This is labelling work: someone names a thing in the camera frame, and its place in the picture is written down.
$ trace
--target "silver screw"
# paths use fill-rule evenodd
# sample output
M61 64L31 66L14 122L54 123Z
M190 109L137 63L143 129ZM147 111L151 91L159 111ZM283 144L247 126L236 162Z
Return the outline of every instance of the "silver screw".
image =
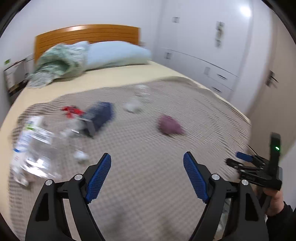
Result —
M245 186L247 186L249 184L249 182L244 179L244 180L242 180L242 184L245 185Z
M219 180L219 179L220 179L220 176L219 176L218 174L213 174L213 175L212 175L212 178L213 178L214 180Z
M77 174L75 177L74 177L75 180L79 181L82 179L82 175L81 174Z
M52 180L50 180L50 179L45 182L46 186L50 186L51 184L52 184Z

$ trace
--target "purple cloth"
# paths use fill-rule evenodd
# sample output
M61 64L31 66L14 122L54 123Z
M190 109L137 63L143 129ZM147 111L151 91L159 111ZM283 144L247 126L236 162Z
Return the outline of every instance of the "purple cloth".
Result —
M181 125L168 115L162 115L158 120L159 130L166 135L170 134L184 134Z

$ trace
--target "drawer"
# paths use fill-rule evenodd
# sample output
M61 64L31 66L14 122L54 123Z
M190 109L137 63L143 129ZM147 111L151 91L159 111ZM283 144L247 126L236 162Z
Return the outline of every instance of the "drawer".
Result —
M228 87L229 89L233 89L234 83L237 77L217 66L211 64L211 70L209 71L209 76L221 83L222 85Z
M214 93L220 95L222 98L224 98L226 100L229 99L230 94L232 93L231 89L227 88L226 86L220 84L219 82L217 82L211 78L208 79L206 87L208 87Z

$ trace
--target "light blue pillow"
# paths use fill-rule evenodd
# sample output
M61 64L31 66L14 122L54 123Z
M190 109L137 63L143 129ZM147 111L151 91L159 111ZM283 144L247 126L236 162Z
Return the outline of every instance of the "light blue pillow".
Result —
M123 41L98 42L89 45L86 69L132 64L148 64L151 52Z

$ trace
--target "blue textured pad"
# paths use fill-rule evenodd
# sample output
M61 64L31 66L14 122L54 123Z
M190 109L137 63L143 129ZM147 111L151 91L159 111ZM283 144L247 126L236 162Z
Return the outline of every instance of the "blue textured pad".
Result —
M247 154L242 153L242 152L237 152L237 158L239 158L241 160L244 160L244 161L247 161L247 162L252 162L253 161L252 156L247 155Z
M107 154L87 185L87 194L85 197L87 204L98 197L110 168L111 156Z
M207 195L207 184L188 153L184 154L183 164L190 179L190 182L194 188L196 196L200 198L204 203L207 203L209 200L209 196Z

